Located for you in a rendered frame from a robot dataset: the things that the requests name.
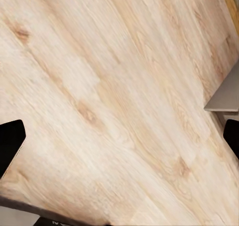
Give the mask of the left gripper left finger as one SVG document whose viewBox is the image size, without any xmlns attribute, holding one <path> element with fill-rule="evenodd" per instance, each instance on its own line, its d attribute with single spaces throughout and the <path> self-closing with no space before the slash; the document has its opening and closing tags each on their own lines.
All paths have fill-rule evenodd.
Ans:
<svg viewBox="0 0 239 226">
<path fill-rule="evenodd" d="M 0 125 L 0 179 L 26 138 L 21 119 Z"/>
</svg>

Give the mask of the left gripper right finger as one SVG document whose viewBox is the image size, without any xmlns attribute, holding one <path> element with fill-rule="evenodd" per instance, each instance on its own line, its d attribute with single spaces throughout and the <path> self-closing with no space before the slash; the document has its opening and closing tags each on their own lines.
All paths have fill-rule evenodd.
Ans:
<svg viewBox="0 0 239 226">
<path fill-rule="evenodd" d="M 239 121 L 228 119 L 225 124 L 223 137 L 239 159 Z"/>
</svg>

